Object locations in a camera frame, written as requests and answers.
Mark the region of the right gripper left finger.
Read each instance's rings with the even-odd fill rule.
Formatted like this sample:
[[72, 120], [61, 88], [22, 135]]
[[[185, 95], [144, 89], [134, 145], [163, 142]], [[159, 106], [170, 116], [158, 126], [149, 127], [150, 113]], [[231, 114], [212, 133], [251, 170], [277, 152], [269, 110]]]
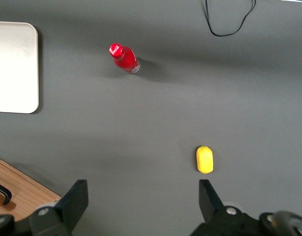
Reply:
[[80, 179], [54, 206], [41, 207], [29, 217], [31, 234], [71, 236], [87, 206], [87, 180]]

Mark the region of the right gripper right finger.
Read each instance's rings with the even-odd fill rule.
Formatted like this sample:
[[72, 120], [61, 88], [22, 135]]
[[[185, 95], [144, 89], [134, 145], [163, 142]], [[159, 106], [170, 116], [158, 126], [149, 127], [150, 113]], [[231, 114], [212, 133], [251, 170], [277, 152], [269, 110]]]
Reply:
[[204, 223], [192, 236], [260, 236], [259, 221], [234, 206], [225, 206], [207, 179], [199, 181], [199, 208]]

